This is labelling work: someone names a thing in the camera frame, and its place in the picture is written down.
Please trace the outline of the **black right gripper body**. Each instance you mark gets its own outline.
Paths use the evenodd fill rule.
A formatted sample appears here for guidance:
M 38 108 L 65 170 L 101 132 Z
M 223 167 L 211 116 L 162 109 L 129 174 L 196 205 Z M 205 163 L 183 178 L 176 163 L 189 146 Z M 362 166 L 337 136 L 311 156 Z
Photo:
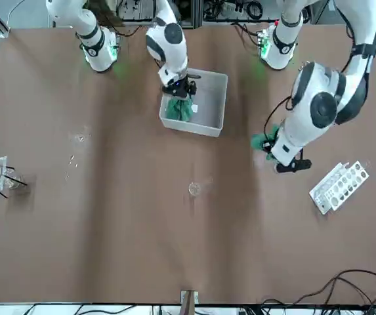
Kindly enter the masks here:
M 162 87 L 162 92 L 173 98 L 192 98 L 197 91 L 195 81 L 189 81 L 187 77 L 178 80 L 167 87 Z

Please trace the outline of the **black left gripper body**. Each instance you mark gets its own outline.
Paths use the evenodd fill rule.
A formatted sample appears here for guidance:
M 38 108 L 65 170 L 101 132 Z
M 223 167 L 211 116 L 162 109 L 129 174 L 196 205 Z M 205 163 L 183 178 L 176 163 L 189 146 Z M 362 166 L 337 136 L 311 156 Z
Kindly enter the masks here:
M 288 166 L 278 163 L 275 167 L 277 173 L 296 173 L 311 168 L 312 162 L 309 159 L 294 159 Z

